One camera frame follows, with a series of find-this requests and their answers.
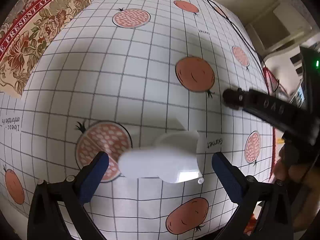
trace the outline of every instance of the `orange fruit illustration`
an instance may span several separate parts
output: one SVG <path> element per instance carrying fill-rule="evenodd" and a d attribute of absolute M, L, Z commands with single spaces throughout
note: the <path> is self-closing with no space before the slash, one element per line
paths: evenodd
<path fill-rule="evenodd" d="M 247 163 L 253 163 L 259 156 L 261 136 L 257 131 L 252 132 L 245 143 L 244 157 Z"/>
<path fill-rule="evenodd" d="M 5 166 L 3 166 L 3 168 L 5 172 L 5 184 L 10 196 L 13 198 L 15 203 L 22 205 L 24 203 L 24 191 L 20 180 L 13 170 L 7 170 Z"/>
<path fill-rule="evenodd" d="M 239 61 L 243 67 L 248 68 L 249 58 L 240 47 L 238 46 L 232 47 L 232 53 L 233 55 L 235 55 L 237 61 Z"/>
<path fill-rule="evenodd" d="M 141 9 L 119 9 L 112 19 L 113 23 L 122 28 L 137 28 L 147 24 L 151 16 Z"/>
<path fill-rule="evenodd" d="M 198 7 L 193 5 L 192 3 L 189 3 L 186 1 L 180 1 L 180 0 L 175 0 L 173 3 L 184 11 L 193 12 L 193 13 L 199 12 Z"/>
<path fill-rule="evenodd" d="M 176 75 L 180 83 L 193 92 L 207 92 L 214 84 L 214 72 L 202 58 L 185 57 L 176 64 Z"/>
<path fill-rule="evenodd" d="M 115 122 L 97 122 L 86 129 L 84 122 L 76 127 L 82 132 L 76 146 L 76 162 L 81 169 L 89 165 L 98 152 L 109 156 L 109 166 L 101 182 L 108 182 L 120 175 L 118 159 L 121 153 L 132 148 L 128 131 Z"/>
<path fill-rule="evenodd" d="M 224 13 L 218 6 L 213 7 L 218 13 L 220 13 L 223 16 L 226 16 L 228 18 L 228 15 Z"/>
<path fill-rule="evenodd" d="M 247 226 L 245 227 L 244 229 L 244 234 L 246 235 L 251 235 L 252 231 L 254 230 L 254 228 L 256 227 L 256 224 L 257 224 L 257 220 L 256 218 L 254 217 L 254 214 L 251 215 L 251 218 L 247 224 Z"/>
<path fill-rule="evenodd" d="M 165 221 L 167 230 L 174 235 L 183 234 L 193 228 L 201 231 L 209 203 L 205 198 L 197 197 L 185 202 L 170 213 Z"/>

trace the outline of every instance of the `pomegranate seeds drawing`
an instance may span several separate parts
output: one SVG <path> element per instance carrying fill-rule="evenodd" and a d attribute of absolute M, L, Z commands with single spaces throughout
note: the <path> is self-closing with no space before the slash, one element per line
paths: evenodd
<path fill-rule="evenodd" d="M 222 11 L 218 6 L 214 6 L 213 8 L 214 8 L 219 14 L 221 14 L 221 15 L 229 18 L 228 15 L 227 15 L 224 11 Z"/>
<path fill-rule="evenodd" d="M 141 9 L 126 9 L 119 8 L 112 19 L 113 23 L 122 28 L 137 28 L 147 24 L 151 16 L 148 12 Z"/>
<path fill-rule="evenodd" d="M 235 55 L 236 60 L 240 62 L 243 67 L 246 67 L 248 70 L 248 66 L 250 64 L 248 56 L 245 52 L 238 46 L 232 47 L 232 53 Z"/>
<path fill-rule="evenodd" d="M 214 85 L 214 72 L 202 58 L 185 57 L 176 64 L 176 75 L 182 86 L 193 92 L 207 92 L 212 98 L 210 89 Z"/>
<path fill-rule="evenodd" d="M 245 143 L 244 157 L 247 163 L 257 160 L 261 149 L 261 136 L 259 132 L 252 132 Z"/>
<path fill-rule="evenodd" d="M 3 166 L 3 169 L 5 172 L 5 185 L 7 186 L 10 196 L 15 203 L 22 205 L 24 203 L 24 191 L 20 180 L 13 170 L 7 170 L 5 166 Z"/>
<path fill-rule="evenodd" d="M 117 163 L 119 156 L 132 148 L 130 134 L 115 122 L 97 122 L 88 129 L 84 122 L 78 122 L 76 126 L 82 132 L 76 146 L 76 162 L 79 168 L 90 164 L 98 152 L 104 151 L 109 156 L 109 166 L 101 182 L 117 178 L 120 175 Z"/>
<path fill-rule="evenodd" d="M 192 3 L 180 0 L 175 0 L 173 3 L 184 11 L 193 12 L 194 14 L 197 14 L 199 12 L 198 7 L 193 5 Z"/>

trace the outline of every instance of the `person's hand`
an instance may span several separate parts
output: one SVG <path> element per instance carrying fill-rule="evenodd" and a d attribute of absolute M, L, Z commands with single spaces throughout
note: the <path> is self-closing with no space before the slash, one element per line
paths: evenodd
<path fill-rule="evenodd" d="M 284 147 L 281 148 L 279 155 L 281 158 L 284 158 Z M 294 182 L 300 183 L 302 176 L 308 170 L 309 166 L 310 164 L 292 165 L 288 170 L 280 159 L 275 164 L 273 173 L 277 179 L 282 181 L 290 178 Z M 295 232 L 307 229 L 319 210 L 320 169 L 313 167 L 307 173 L 302 183 L 307 185 L 311 191 L 307 196 L 303 208 L 293 221 L 293 229 Z"/>

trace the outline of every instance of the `fruit stem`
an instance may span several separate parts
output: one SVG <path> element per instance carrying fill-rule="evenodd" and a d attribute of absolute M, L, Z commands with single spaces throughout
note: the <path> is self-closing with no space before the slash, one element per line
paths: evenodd
<path fill-rule="evenodd" d="M 82 123 L 77 122 L 79 125 L 76 125 L 76 130 L 80 130 L 82 133 L 84 133 L 86 131 L 86 128 L 84 126 L 84 122 L 85 122 L 85 119 L 83 120 Z"/>
<path fill-rule="evenodd" d="M 204 226 L 202 226 L 202 227 L 201 227 L 200 225 L 199 225 L 199 226 L 197 226 L 197 227 L 195 227 L 196 232 L 198 232 L 199 230 L 201 231 L 201 228 L 203 228 L 203 227 L 204 227 Z"/>
<path fill-rule="evenodd" d="M 207 95 L 208 95 L 208 98 L 212 98 L 212 93 L 210 90 L 207 90 Z"/>

